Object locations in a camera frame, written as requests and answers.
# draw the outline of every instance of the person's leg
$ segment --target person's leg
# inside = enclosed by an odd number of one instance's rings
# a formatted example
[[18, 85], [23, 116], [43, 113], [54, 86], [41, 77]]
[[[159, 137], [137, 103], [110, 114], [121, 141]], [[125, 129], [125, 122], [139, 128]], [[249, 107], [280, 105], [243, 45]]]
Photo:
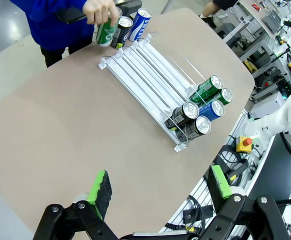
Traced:
[[64, 49], [56, 50], [56, 51], [51, 51], [41, 48], [41, 53], [43, 54], [45, 58], [45, 64], [46, 67], [50, 67], [51, 65], [55, 64], [56, 62], [60, 61], [62, 59], [62, 54], [64, 53]]
[[84, 47], [90, 45], [92, 43], [92, 37], [84, 39], [83, 41], [78, 42], [77, 44], [69, 46], [69, 54], [73, 54], [76, 51], [83, 49]]
[[202, 16], [204, 18], [207, 18], [207, 17], [209, 17], [209, 15], [215, 15], [219, 10], [220, 10], [220, 7], [218, 7], [213, 2], [209, 2], [207, 5], [205, 5], [203, 12], [202, 12]]

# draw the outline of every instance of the hand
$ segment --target hand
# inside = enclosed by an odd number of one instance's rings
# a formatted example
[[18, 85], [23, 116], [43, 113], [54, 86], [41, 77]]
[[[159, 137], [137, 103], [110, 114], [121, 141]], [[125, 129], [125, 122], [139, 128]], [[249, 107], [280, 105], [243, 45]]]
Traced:
[[87, 17], [87, 24], [106, 23], [109, 12], [111, 13], [111, 27], [116, 25], [119, 19], [119, 13], [113, 0], [87, 0], [82, 10]]

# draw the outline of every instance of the blue sleeve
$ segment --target blue sleeve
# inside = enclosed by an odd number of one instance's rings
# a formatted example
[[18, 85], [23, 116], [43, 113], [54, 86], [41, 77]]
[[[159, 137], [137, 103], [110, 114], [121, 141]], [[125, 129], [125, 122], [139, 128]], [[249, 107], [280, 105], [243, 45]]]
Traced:
[[75, 7], [82, 10], [87, 0], [11, 0], [34, 22], [40, 22], [51, 13]]

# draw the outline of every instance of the can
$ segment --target can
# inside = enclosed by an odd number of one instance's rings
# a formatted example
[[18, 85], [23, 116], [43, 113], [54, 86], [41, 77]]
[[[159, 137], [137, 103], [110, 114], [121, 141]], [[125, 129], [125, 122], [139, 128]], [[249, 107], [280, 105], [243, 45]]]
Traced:
[[148, 22], [150, 21], [152, 13], [145, 8], [139, 8], [136, 16], [133, 20], [133, 26], [131, 28], [129, 40], [134, 41], [140, 39], [144, 33]]
[[206, 116], [212, 122], [225, 114], [225, 106], [219, 100], [213, 100], [207, 105], [200, 108], [199, 116]]
[[107, 47], [111, 44], [112, 39], [114, 38], [114, 33], [118, 26], [118, 22], [122, 16], [122, 10], [119, 7], [115, 7], [119, 13], [119, 19], [115, 26], [111, 27], [111, 14], [109, 12], [109, 19], [107, 22], [100, 24], [99, 29], [96, 34], [96, 42], [101, 47]]
[[197, 92], [192, 94], [189, 99], [195, 103], [203, 103], [203, 100], [206, 100], [216, 93], [220, 92], [223, 87], [222, 79], [218, 75], [212, 75], [205, 82], [198, 85]]
[[111, 42], [112, 47], [119, 49], [125, 45], [133, 24], [134, 22], [127, 16], [122, 16], [120, 18]]
[[202, 135], [208, 134], [211, 130], [211, 122], [206, 116], [198, 116], [196, 120], [188, 122], [184, 127], [181, 128], [184, 134], [178, 129], [176, 137], [181, 142], [186, 142], [187, 139], [195, 139]]
[[217, 93], [214, 97], [211, 97], [207, 99], [205, 102], [207, 104], [211, 103], [213, 100], [219, 100], [223, 105], [227, 105], [232, 102], [234, 99], [232, 91], [230, 91], [228, 88], [222, 88], [221, 92]]
[[175, 123], [180, 127], [190, 120], [196, 119], [198, 116], [198, 106], [192, 101], [186, 101], [182, 106], [173, 110], [171, 119], [168, 118], [164, 124], [168, 129], [176, 130], [174, 129], [176, 127]]

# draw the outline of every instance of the red button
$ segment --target red button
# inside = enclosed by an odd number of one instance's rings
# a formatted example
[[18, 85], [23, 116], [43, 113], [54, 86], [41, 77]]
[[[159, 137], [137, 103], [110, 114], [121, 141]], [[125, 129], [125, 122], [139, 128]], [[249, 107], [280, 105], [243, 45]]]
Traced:
[[252, 144], [252, 139], [250, 137], [247, 137], [244, 141], [243, 141], [243, 146], [247, 147], [249, 145]]

